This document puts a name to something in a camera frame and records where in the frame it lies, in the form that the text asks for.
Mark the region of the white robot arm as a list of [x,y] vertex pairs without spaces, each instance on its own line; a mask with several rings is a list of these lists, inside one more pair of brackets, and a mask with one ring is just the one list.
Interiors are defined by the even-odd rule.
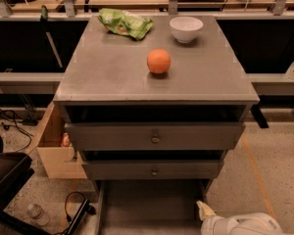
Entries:
[[222,217],[207,204],[196,202],[202,221],[201,235],[278,235],[282,229],[277,221],[263,212]]

